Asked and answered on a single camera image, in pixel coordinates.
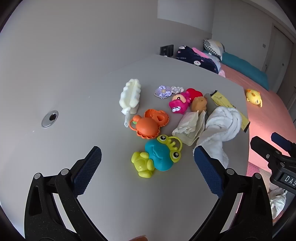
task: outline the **teal pillow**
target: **teal pillow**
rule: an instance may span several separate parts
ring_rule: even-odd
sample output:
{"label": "teal pillow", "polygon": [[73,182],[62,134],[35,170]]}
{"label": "teal pillow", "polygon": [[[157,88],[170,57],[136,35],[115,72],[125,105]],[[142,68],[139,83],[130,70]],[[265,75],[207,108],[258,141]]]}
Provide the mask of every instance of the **teal pillow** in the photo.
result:
{"label": "teal pillow", "polygon": [[243,75],[249,77],[251,80],[255,81],[257,84],[261,85],[264,89],[269,90],[267,75],[251,65],[249,62],[233,54],[225,52],[223,54],[223,59],[221,63],[242,73]]}

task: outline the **orange toy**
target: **orange toy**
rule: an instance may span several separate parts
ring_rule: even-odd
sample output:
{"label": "orange toy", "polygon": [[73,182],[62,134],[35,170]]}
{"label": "orange toy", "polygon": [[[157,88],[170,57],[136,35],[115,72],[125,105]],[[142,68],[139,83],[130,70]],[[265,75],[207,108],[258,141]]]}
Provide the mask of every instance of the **orange toy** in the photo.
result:
{"label": "orange toy", "polygon": [[[131,126],[132,121],[136,122],[136,128]],[[130,120],[129,127],[137,132],[137,135],[143,139],[153,139],[159,135],[160,127],[169,122],[169,116],[163,110],[146,110],[144,117],[135,115]]]}
{"label": "orange toy", "polygon": [[191,111],[193,111],[193,112],[198,111],[198,115],[200,115],[203,110],[204,111],[207,110],[206,98],[203,96],[195,97],[194,100],[192,101],[192,104],[191,104]]}

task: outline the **finger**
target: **finger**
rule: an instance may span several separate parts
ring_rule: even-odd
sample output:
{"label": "finger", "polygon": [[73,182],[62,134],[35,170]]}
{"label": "finger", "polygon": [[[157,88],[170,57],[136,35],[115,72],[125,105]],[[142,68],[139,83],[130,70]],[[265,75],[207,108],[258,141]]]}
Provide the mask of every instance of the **finger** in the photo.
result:
{"label": "finger", "polygon": [[139,237],[136,237],[130,241],[148,241],[148,239],[146,238],[146,236],[139,236]]}

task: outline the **wall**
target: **wall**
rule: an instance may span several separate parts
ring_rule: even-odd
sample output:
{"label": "wall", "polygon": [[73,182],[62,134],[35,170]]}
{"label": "wall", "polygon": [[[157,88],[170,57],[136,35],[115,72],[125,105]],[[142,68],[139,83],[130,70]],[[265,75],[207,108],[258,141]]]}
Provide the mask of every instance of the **wall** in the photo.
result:
{"label": "wall", "polygon": [[0,168],[73,90],[160,46],[202,48],[204,38],[211,34],[158,19],[157,0],[23,1],[0,34]]}
{"label": "wall", "polygon": [[287,106],[291,96],[295,93],[296,87],[296,44],[293,46],[290,61],[286,70],[286,74],[283,78],[283,82],[277,92],[278,96],[282,99],[283,103]]}
{"label": "wall", "polygon": [[158,0],[157,17],[212,32],[215,0]]}
{"label": "wall", "polygon": [[255,7],[238,0],[217,0],[212,38],[228,53],[262,69],[272,30],[272,19]]}
{"label": "wall", "polygon": [[267,11],[269,11],[271,14],[277,17],[279,21],[285,24],[292,32],[296,34],[296,30],[293,24],[291,23],[291,21],[289,20],[285,12],[282,10],[282,8],[278,5],[278,3],[275,0],[247,0],[247,1],[252,1],[260,5]]}

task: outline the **plastic bag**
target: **plastic bag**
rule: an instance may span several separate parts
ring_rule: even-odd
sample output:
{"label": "plastic bag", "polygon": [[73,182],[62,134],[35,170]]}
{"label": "plastic bag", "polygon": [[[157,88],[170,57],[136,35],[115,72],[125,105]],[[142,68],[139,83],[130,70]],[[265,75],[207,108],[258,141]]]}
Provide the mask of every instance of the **plastic bag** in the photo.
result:
{"label": "plastic bag", "polygon": [[286,190],[282,188],[276,188],[268,194],[272,219],[275,219],[284,209],[286,204],[286,193]]}

